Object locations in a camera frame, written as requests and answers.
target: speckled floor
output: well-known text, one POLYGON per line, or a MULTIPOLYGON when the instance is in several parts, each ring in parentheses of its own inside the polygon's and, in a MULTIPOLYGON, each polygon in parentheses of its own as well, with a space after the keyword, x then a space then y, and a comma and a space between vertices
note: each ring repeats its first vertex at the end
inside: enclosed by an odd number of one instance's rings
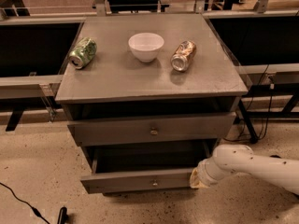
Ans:
MULTIPOLYGON (((57 223, 66 206, 69 223, 298 223, 299 200, 288 191, 239 174, 210 189, 176 189, 109 197, 87 194, 79 179, 90 173, 60 111, 25 112, 14 132, 6 133, 9 114, 0 116, 0 181, 57 223)), ((259 130, 260 122, 255 122, 259 130)), ((228 137, 242 128, 234 125, 228 137)), ((270 120, 265 139, 251 146, 256 154, 299 159, 298 121, 270 120)), ((45 223, 0 186, 0 223, 45 223)))

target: bowl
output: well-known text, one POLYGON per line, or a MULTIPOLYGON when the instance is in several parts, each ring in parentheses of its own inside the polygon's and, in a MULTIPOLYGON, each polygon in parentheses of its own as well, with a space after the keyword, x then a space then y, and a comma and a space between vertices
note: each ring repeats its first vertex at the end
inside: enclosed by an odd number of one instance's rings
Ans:
POLYGON ((164 39, 156 34, 142 33, 131 36, 128 43, 131 52, 139 61, 149 63, 157 57, 164 39))

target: silver can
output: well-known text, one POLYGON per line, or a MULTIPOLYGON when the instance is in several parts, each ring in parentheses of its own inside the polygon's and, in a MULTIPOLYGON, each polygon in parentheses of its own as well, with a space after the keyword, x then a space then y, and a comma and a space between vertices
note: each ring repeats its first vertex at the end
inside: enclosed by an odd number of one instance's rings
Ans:
POLYGON ((192 41, 184 41, 177 48, 174 55, 171 57, 172 67, 179 71, 184 72, 188 69, 192 62, 194 55, 196 54, 196 45, 192 41))
POLYGON ((76 69, 82 69, 93 59, 96 49, 96 43, 89 37, 84 37, 68 54, 68 61, 76 69))

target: drawer handle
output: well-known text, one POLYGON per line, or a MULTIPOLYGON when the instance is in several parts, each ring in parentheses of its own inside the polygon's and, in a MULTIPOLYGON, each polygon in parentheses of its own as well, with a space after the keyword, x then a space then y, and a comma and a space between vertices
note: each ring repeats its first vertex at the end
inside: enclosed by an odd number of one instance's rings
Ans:
POLYGON ((158 135, 158 130, 156 129, 156 128, 151 128, 151 130, 150 130, 150 134, 151 135, 158 135))
POLYGON ((157 180, 153 180, 152 186, 155 187, 155 188, 157 188, 159 186, 157 180))

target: drawer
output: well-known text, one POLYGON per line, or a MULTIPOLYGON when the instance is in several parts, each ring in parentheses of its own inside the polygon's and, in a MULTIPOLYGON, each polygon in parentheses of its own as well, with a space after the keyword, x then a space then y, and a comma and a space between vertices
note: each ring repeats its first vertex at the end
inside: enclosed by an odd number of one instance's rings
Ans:
POLYGON ((223 138, 235 120, 234 112, 88 119, 68 124, 79 146, 99 146, 189 139, 223 138))
POLYGON ((113 193, 189 187, 192 168, 134 171, 84 176, 81 183, 88 193, 113 193))
POLYGON ((93 174, 81 178, 89 193, 187 188, 193 167, 209 157, 203 140, 88 147, 93 174))

